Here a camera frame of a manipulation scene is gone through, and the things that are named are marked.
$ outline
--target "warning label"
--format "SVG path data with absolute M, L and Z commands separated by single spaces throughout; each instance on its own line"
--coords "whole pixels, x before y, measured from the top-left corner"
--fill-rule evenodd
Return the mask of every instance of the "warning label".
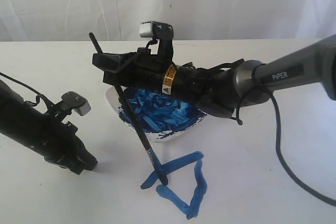
M 173 65 L 170 65 L 163 78 L 162 93 L 171 94 L 173 80 L 174 80 L 175 75 L 176 75 L 176 69 Z

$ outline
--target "white backdrop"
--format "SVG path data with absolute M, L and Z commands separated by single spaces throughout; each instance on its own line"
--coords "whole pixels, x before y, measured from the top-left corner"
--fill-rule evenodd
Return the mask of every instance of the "white backdrop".
M 138 40 L 150 19 L 175 39 L 322 38 L 336 33 L 336 0 L 0 0 L 0 41 Z

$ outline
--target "blue paint on paper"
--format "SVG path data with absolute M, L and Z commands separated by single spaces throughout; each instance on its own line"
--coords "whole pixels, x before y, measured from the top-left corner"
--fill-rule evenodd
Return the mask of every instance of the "blue paint on paper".
M 187 130 L 206 115 L 195 106 L 165 94 L 135 88 L 126 88 L 124 94 L 144 132 L 160 133 L 162 138 Z M 119 117 L 132 125 L 122 108 Z

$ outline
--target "white table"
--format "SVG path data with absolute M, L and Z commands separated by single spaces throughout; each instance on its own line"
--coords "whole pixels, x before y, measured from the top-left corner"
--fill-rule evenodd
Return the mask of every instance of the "white table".
M 239 58 L 270 62 L 317 40 L 175 41 L 177 64 L 205 68 Z M 126 52 L 145 41 L 102 42 L 106 52 Z M 92 111 L 69 120 L 99 160 L 80 176 L 46 163 L 0 136 L 1 223 L 184 223 L 185 216 L 140 185 L 153 168 L 136 134 L 105 98 L 108 85 L 91 64 L 90 42 L 0 43 L 2 72 L 30 84 L 54 102 L 68 90 L 86 97 Z M 26 100 L 34 94 L 5 80 Z M 336 103 L 320 84 L 275 93 L 282 116 L 283 154 L 295 173 L 336 198 Z M 275 155 L 275 116 L 270 102 L 242 109 L 243 126 L 207 117 L 168 143 L 153 144 L 166 163 L 202 151 L 208 192 L 190 223 L 335 223 L 336 208 L 315 199 L 284 172 Z M 195 187 L 194 165 L 169 176 L 169 187 L 187 203 Z

